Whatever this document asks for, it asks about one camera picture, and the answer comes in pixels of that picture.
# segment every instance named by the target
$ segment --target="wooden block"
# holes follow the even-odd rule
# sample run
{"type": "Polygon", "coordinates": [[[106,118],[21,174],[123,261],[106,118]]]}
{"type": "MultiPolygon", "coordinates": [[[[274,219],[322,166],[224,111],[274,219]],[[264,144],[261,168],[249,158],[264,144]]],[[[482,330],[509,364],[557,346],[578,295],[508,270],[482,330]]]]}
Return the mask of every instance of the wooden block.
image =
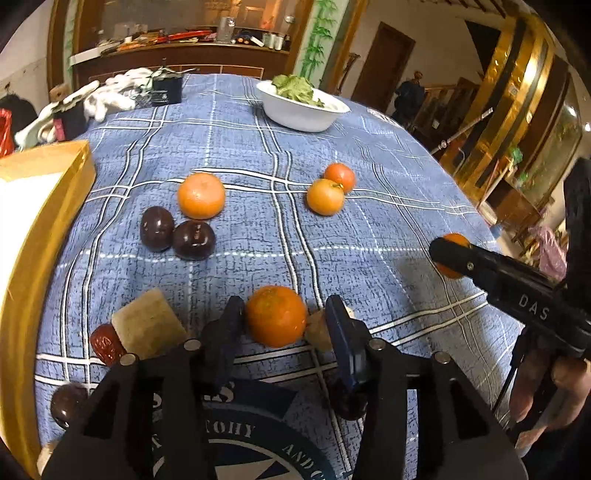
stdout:
{"type": "Polygon", "coordinates": [[[125,350],[141,360],[164,355],[188,338],[159,288],[115,312],[111,323],[125,350]]]}
{"type": "MultiPolygon", "coordinates": [[[[355,312],[347,305],[345,309],[352,319],[355,318],[355,312]]],[[[306,332],[304,333],[306,341],[321,352],[332,351],[332,342],[330,341],[329,328],[326,326],[325,309],[310,315],[306,320],[306,332]]]]}
{"type": "Polygon", "coordinates": [[[49,91],[50,102],[61,102],[72,93],[72,88],[67,83],[61,83],[49,91]]]}

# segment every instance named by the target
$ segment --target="red bag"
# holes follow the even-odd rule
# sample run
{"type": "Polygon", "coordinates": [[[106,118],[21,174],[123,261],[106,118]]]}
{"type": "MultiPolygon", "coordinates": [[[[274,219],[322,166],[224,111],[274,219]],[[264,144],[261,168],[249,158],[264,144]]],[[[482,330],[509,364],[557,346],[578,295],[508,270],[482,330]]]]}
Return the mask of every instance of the red bag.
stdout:
{"type": "Polygon", "coordinates": [[[12,113],[0,108],[0,158],[10,155],[14,151],[12,143],[12,113]]]}

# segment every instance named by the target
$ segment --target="wooden door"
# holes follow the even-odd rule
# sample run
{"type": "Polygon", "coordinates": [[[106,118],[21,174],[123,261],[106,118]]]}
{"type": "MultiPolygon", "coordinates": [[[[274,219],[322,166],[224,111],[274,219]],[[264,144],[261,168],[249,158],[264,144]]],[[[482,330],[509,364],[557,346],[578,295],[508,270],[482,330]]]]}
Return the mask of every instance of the wooden door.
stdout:
{"type": "Polygon", "coordinates": [[[351,100],[385,112],[414,43],[412,38],[381,22],[351,100]]]}

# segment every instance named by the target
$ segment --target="blue plaid tablecloth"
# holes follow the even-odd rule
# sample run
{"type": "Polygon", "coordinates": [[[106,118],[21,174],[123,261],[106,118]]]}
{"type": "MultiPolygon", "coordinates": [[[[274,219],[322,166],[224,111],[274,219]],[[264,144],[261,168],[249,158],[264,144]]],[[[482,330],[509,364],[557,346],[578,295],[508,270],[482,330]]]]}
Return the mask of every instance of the blue plaid tablecloth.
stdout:
{"type": "MultiPolygon", "coordinates": [[[[57,386],[77,381],[92,391],[106,373],[89,335],[153,287],[196,336],[231,295],[246,300],[264,285],[293,288],[310,312],[340,294],[375,336],[416,355],[448,351],[487,402],[496,398],[519,326],[488,306],[470,280],[442,277],[428,255],[429,242],[448,232],[496,249],[477,211],[433,157],[381,113],[346,101],[352,111],[327,131],[297,132],[265,116],[255,86],[247,77],[188,75],[181,104],[110,115],[82,136],[90,142],[97,177],[56,266],[39,331],[35,391],[42,443],[62,433],[49,412],[57,386]],[[343,210],[325,218],[307,209],[305,192],[334,161],[355,171],[357,186],[343,210]],[[195,171],[211,172],[226,186],[226,206],[210,221],[215,253],[187,262],[172,251],[149,252],[139,240],[142,212],[161,205],[183,221],[176,191],[195,171]]],[[[293,395],[281,413],[259,417],[281,423],[306,448],[298,454],[286,433],[285,445],[277,440],[275,447],[271,441],[255,449],[267,463],[277,457],[271,473],[259,474],[256,459],[229,460],[223,468],[248,464],[254,473],[245,479],[305,478],[306,472],[312,480],[348,477],[363,421],[341,420],[328,408],[332,354],[303,340],[272,350],[245,335],[233,374],[274,384],[278,399],[293,395]],[[306,455],[309,462],[324,462],[322,475],[312,475],[306,455]],[[273,473],[278,465],[287,470],[273,473]]],[[[231,390],[226,400],[242,398],[231,390]]],[[[415,400],[409,398],[412,476],[417,442],[415,400]]],[[[227,434],[229,428],[246,435],[228,421],[212,420],[208,432],[227,434]]],[[[252,428],[252,438],[263,432],[252,428]]],[[[220,478],[233,478],[222,470],[220,478]]]]}

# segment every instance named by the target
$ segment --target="finger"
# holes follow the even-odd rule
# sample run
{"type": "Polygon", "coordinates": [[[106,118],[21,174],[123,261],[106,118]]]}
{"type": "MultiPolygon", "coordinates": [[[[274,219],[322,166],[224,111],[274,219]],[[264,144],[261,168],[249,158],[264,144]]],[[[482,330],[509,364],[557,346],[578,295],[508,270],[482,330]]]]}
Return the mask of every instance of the finger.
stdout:
{"type": "Polygon", "coordinates": [[[533,350],[519,366],[511,389],[509,410],[516,422],[523,420],[534,402],[534,394],[550,364],[547,350],[533,350]]]}
{"type": "Polygon", "coordinates": [[[546,428],[542,427],[540,429],[527,430],[526,432],[521,432],[517,437],[515,449],[523,450],[524,448],[533,445],[542,436],[545,430],[546,428]]]}
{"type": "Polygon", "coordinates": [[[571,424],[581,412],[591,390],[591,366],[586,360],[561,357],[554,363],[552,380],[568,392],[564,405],[548,426],[556,430],[571,424]]]}

